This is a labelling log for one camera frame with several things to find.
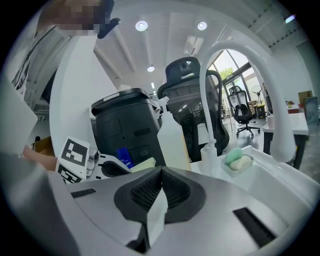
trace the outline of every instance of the soap bottle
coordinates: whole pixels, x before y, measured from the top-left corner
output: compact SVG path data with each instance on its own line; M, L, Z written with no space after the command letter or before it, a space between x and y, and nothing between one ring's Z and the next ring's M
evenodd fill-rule
M159 103L163 108L161 116L162 126L157 134L162 155L167 167L173 167L191 171L191 165L187 150L184 133L172 113L167 111L166 105L169 98L160 99Z

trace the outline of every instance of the blue object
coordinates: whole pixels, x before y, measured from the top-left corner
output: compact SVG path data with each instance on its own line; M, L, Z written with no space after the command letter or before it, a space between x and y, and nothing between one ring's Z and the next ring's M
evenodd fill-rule
M118 159L124 163L129 169L134 167L134 163L132 162L132 159L130 157L129 151L127 147L122 147L116 150L118 154Z

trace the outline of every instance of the black mesh office chair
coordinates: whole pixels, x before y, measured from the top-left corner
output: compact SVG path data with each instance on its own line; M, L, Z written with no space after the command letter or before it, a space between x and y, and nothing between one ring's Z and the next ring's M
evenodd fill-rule
M207 143L202 136L198 137L198 125L206 124L200 96L200 63L195 57L181 58L168 65L165 74L166 83L158 89L158 98L169 97L167 108L182 126L189 157L193 162L200 161L200 149ZM207 70L205 82L215 147L220 156L229 143L229 134L222 124L221 77L218 72Z
M239 137L239 133L243 131L249 131L251 133L251 137L253 138L254 133L251 129L257 129L258 133L260 133L260 128L248 126L250 120L253 118L253 115L247 100L247 93L239 86L230 88L229 92L230 95L228 96L228 100L231 106L232 116L239 124L245 125L245 127L237 130L236 136Z

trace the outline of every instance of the white desk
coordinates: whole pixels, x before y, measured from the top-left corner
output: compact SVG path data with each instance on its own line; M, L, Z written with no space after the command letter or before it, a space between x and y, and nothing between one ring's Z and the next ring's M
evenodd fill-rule
M289 114L289 119L291 121L290 128L293 130L293 134L295 135L308 135L309 128L307 125L305 113L294 113ZM275 128L270 128L268 124L266 124L262 128L265 133L274 133Z
M309 128L304 113L289 114L289 120L290 124L288 124L288 128L293 130L294 141L297 146L293 167L299 169L305 151ZM262 130L264 132L263 152L269 155L275 128L270 128L268 124L266 124Z

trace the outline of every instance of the cardboard box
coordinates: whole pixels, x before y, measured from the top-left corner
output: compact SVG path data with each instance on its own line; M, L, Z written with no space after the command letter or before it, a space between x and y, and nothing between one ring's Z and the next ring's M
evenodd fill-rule
M300 107L303 107L303 108L305 107L306 98L310 98L313 96L311 90L299 92L298 95L299 95Z
M51 137L44 138L35 144L34 150L42 155L55 157Z

